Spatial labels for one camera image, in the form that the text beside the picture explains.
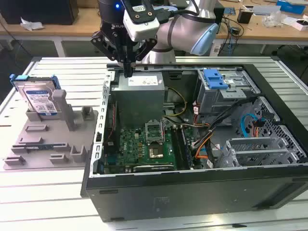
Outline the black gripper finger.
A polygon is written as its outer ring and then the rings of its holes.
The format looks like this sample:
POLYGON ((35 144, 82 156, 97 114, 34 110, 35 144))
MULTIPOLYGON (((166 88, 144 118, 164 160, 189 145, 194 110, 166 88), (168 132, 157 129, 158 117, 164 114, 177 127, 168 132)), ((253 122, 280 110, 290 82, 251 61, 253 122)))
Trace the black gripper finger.
POLYGON ((123 68, 124 76, 129 77, 129 63, 127 53, 121 44, 120 35, 117 32, 111 33, 111 38, 106 41, 103 32, 97 31, 91 37, 91 43, 100 50, 111 61, 117 61, 118 65, 123 68))
POLYGON ((128 44, 128 77, 132 77, 136 61, 141 61, 157 44, 157 38, 146 39, 143 43, 130 41, 128 44))

